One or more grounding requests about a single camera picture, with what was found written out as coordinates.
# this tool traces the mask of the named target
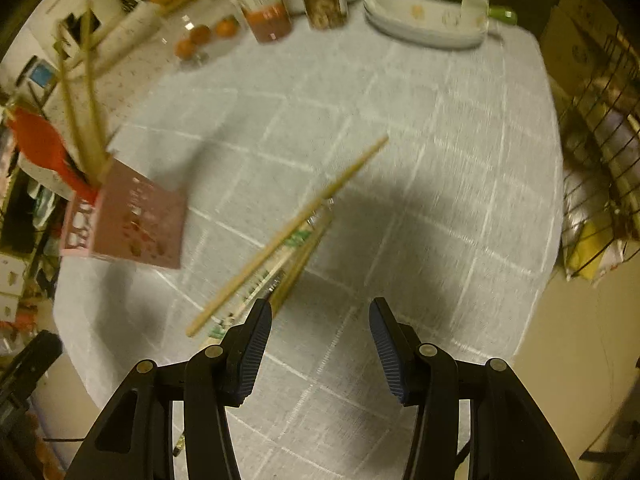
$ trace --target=black cable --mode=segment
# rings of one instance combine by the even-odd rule
[[[82,442],[84,438],[43,438],[44,442]]]
[[[462,464],[465,461],[465,458],[469,456],[470,452],[471,452],[471,439],[466,441],[466,444],[462,446],[462,449],[456,455],[456,469],[458,469],[460,467],[460,464]]]

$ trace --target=silver screw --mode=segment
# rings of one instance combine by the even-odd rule
[[[211,345],[207,346],[207,349],[204,351],[204,355],[213,359],[214,357],[219,357],[222,355],[222,346],[220,345]]]
[[[418,351],[425,357],[433,357],[438,353],[438,349],[435,346],[430,345],[428,343],[424,345],[420,345],[420,348],[418,348]]]
[[[507,369],[507,363],[505,363],[502,359],[494,358],[489,361],[489,366],[493,368],[496,372],[503,372]]]
[[[151,361],[140,361],[136,365],[136,371],[139,374],[146,374],[147,372],[150,372],[153,369],[154,369],[154,364]]]

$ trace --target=table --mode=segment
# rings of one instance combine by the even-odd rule
[[[520,28],[444,52],[388,38],[356,8],[343,30],[302,20],[277,44],[246,34],[195,72],[167,66],[113,147],[189,194],[182,268],[69,257],[60,272],[55,321],[97,405],[138,360],[188,359],[204,337],[184,335],[198,310],[385,132],[388,146],[336,197],[254,392],[228,418],[243,478],[401,478],[415,412],[386,386],[370,299],[385,296],[455,358],[509,360],[556,257],[556,117]]]

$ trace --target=green handle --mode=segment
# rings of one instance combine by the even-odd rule
[[[489,18],[507,23],[508,25],[518,24],[518,15],[516,11],[509,7],[489,6]]]

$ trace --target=small orange fruit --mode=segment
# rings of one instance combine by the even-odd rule
[[[188,60],[196,53],[196,46],[189,38],[178,41],[175,44],[174,54],[182,60]]]
[[[238,33],[239,28],[238,20],[233,16],[229,16],[216,23],[216,34],[220,38],[232,38]]]
[[[194,45],[204,45],[211,41],[211,29],[207,25],[193,27],[189,33],[189,39]]]

